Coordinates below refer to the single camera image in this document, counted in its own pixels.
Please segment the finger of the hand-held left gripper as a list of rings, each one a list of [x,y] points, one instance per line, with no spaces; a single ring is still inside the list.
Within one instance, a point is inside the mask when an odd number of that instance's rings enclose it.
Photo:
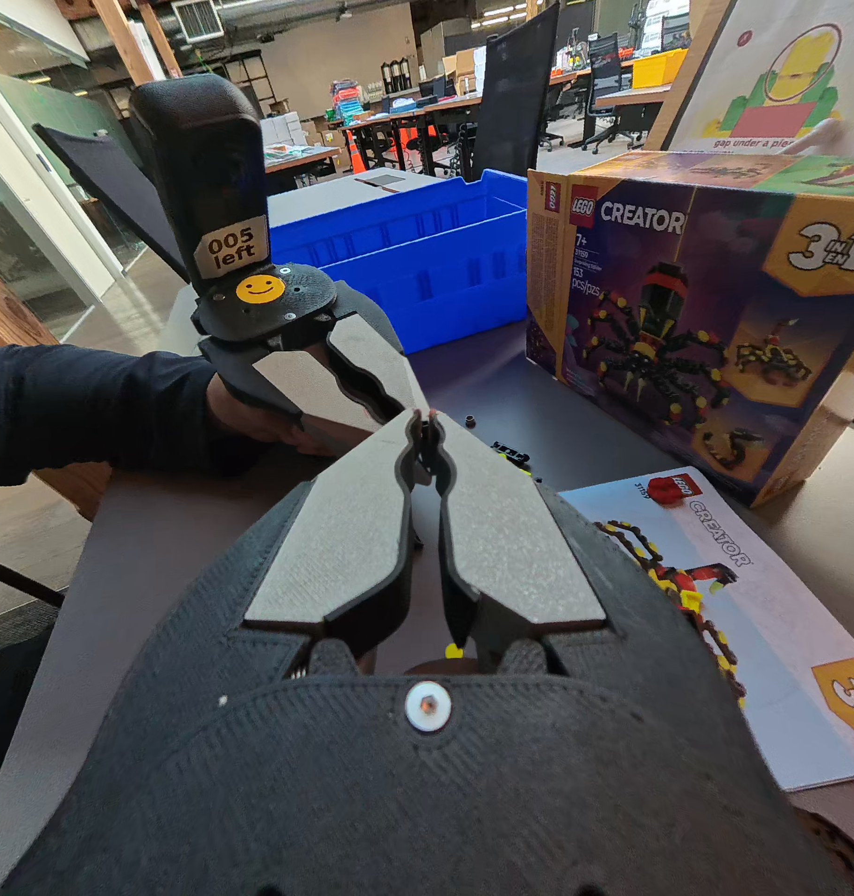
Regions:
[[[422,420],[430,418],[429,403],[408,358],[361,315],[337,321],[327,346],[332,358],[353,372],[345,381],[367,396],[373,409],[394,408],[385,415],[388,420],[406,409],[418,410]]]
[[[273,352],[253,368],[298,410],[301,429],[336,455],[399,415],[377,376],[335,349]]]

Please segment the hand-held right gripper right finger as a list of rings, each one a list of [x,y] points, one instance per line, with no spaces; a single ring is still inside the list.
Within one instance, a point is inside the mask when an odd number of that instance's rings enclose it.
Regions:
[[[607,616],[531,476],[451,417],[430,417],[448,630],[495,670],[518,641],[599,631]]]

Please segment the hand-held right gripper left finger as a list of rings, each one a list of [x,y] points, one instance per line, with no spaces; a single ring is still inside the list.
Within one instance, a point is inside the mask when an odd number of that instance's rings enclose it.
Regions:
[[[421,411],[397,415],[317,476],[261,578],[244,623],[333,638],[355,657],[405,620]]]

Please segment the person's left forearm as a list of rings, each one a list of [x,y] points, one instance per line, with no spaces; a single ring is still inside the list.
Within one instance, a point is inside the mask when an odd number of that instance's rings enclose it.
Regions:
[[[70,345],[0,347],[0,486],[81,462],[223,471],[202,358]]]

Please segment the lego set box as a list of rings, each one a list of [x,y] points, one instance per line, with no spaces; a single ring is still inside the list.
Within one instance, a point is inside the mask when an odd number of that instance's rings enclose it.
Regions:
[[[854,420],[854,158],[630,151],[526,177],[528,358],[749,507]]]

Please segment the person's left hand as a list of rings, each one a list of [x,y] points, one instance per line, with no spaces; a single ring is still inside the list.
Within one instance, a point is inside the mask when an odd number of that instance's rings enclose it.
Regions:
[[[285,414],[253,407],[232,396],[218,374],[209,381],[206,404],[210,420],[227,434],[266,444],[282,443],[306,456],[337,456],[334,448],[306,433]]]

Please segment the blue plastic bin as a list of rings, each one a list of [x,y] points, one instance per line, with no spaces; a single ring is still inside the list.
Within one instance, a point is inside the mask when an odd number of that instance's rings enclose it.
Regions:
[[[525,318],[525,177],[392,170],[267,199],[275,263],[309,264],[388,316],[406,353]]]

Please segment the dark chair back panel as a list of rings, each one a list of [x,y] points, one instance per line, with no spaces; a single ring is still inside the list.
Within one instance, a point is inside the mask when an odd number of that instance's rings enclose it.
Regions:
[[[79,136],[36,123],[32,130],[86,192],[102,201],[186,284],[190,277],[154,185],[109,136]]]

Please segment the stack of colourful cloths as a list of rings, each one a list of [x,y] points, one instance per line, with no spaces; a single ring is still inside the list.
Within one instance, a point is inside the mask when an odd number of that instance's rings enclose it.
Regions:
[[[330,95],[334,119],[340,127],[353,126],[366,116],[358,82],[350,79],[333,81]]]

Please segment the long work table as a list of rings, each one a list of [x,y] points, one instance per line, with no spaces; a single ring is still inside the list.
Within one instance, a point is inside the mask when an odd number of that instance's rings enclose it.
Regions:
[[[388,165],[388,159],[378,145],[380,133],[388,137],[390,148],[395,151],[391,161],[397,164],[400,171],[407,171],[406,141],[402,131],[413,128],[417,134],[416,149],[419,151],[421,159],[420,172],[426,176],[434,176],[436,163],[430,143],[431,128],[439,131],[441,126],[466,126],[475,122],[482,98],[479,92],[463,97],[444,98],[431,105],[401,113],[371,116],[343,126],[341,132],[343,132],[347,149],[355,147],[366,171],[385,168]]]

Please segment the black mesh office chair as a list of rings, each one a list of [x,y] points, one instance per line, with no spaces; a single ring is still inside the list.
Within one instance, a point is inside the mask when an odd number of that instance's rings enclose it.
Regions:
[[[472,172],[525,176],[534,168],[555,59],[559,4],[492,39],[486,47]]]

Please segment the black wheeled office chair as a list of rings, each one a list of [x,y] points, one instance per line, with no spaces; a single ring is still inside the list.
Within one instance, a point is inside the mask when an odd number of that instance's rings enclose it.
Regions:
[[[628,114],[623,123],[623,114],[613,106],[600,107],[599,100],[623,89],[623,68],[616,32],[604,37],[596,37],[588,43],[591,68],[588,103],[584,117],[582,151],[594,147],[598,154],[601,143],[612,142],[618,136],[629,139],[628,148],[634,149],[643,132],[635,128],[641,120],[638,114]]]

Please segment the yellow storage bin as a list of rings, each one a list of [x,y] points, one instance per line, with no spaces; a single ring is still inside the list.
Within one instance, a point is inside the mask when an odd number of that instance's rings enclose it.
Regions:
[[[631,88],[644,90],[671,84],[688,55],[688,49],[673,49],[633,61]]]

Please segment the printed instruction sheet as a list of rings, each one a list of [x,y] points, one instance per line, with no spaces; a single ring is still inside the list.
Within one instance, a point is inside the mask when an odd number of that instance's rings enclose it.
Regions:
[[[854,1],[732,2],[665,147],[791,154],[826,118],[854,158]]]

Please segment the wall air vent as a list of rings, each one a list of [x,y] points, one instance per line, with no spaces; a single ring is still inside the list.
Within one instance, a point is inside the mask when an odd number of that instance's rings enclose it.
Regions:
[[[186,44],[193,46],[224,36],[214,1],[177,1],[172,2],[172,9]]]

